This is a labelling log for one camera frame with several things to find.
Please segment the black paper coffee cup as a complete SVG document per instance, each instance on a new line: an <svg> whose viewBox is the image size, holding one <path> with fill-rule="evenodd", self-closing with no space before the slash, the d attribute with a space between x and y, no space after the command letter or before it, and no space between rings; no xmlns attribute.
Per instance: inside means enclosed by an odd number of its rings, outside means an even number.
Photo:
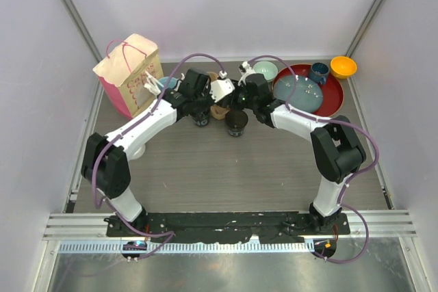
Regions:
<svg viewBox="0 0 438 292"><path fill-rule="evenodd" d="M231 110L224 118L227 132L232 137L240 137L248 124L248 115L242 110Z"/></svg>

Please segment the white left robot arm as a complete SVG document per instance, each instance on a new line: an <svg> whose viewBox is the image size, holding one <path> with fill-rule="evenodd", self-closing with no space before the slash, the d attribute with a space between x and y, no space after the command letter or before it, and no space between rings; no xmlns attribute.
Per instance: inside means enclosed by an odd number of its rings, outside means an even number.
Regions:
<svg viewBox="0 0 438 292"><path fill-rule="evenodd" d="M140 158L146 143L160 131L186 116L196 118L208 113L215 101L212 83L206 72L189 69L175 87L165 85L156 100L127 124L88 138L81 175L92 186L95 207L107 202L128 235L141 235L147 223L146 209L130 188L129 162Z"/></svg>

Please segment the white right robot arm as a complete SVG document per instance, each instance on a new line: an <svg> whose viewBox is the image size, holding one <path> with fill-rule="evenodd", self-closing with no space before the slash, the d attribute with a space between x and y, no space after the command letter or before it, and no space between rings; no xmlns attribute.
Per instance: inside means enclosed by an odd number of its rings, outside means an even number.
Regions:
<svg viewBox="0 0 438 292"><path fill-rule="evenodd" d="M348 179L366 160L350 121L343 116L332 120L308 114L274 98L261 74L251 74L233 84L233 108L249 109L260 123L311 142L321 181L309 205L309 225L315 233L326 233L342 211L341 199Z"/></svg>

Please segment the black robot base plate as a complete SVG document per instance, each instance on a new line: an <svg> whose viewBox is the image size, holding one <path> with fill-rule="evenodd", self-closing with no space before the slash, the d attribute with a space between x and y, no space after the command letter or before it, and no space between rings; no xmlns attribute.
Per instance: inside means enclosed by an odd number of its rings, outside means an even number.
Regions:
<svg viewBox="0 0 438 292"><path fill-rule="evenodd" d="M342 213L329 224L321 225L309 213L292 212L211 212L149 213L133 224L136 230L163 242L170 232L172 243L237 244L252 236L262 244L303 241L306 236L349 235L347 215Z"/></svg>

